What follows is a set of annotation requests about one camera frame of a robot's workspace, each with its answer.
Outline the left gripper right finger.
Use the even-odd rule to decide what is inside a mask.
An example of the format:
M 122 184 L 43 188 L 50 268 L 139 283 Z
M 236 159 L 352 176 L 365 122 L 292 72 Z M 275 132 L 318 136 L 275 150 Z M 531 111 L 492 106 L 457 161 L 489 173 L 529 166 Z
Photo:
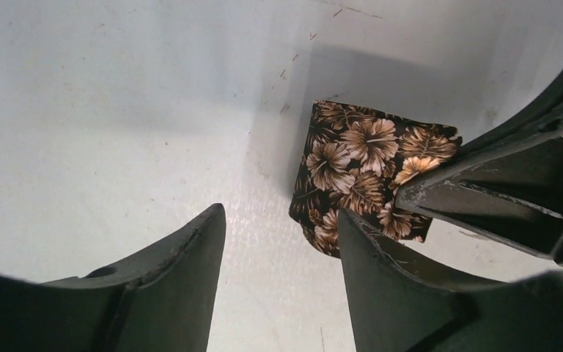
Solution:
M 357 351 L 435 351 L 478 317 L 472 290 L 497 286 L 383 236 L 351 210 L 339 251 Z

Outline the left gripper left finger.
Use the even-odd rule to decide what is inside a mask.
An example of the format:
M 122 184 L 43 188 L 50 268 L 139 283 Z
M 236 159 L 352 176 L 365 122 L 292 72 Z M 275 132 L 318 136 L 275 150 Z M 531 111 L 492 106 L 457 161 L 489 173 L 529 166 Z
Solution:
M 47 286 L 108 300 L 92 351 L 206 351 L 226 230 L 215 203 L 121 260 Z

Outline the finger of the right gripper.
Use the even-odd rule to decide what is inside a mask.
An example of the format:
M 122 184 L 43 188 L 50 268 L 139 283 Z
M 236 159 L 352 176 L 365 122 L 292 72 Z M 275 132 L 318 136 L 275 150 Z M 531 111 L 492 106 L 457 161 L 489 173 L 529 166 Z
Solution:
M 395 205 L 563 265 L 563 70 L 515 116 L 401 186 Z

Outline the brown floral tie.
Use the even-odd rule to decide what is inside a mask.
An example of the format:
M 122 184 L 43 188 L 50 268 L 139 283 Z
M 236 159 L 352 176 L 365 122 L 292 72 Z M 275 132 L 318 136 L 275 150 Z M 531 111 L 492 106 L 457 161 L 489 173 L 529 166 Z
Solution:
M 395 241 L 425 241 L 432 219 L 396 208 L 400 186 L 446 163 L 455 127 L 316 100 L 289 207 L 319 252 L 339 257 L 338 213 L 348 209 Z

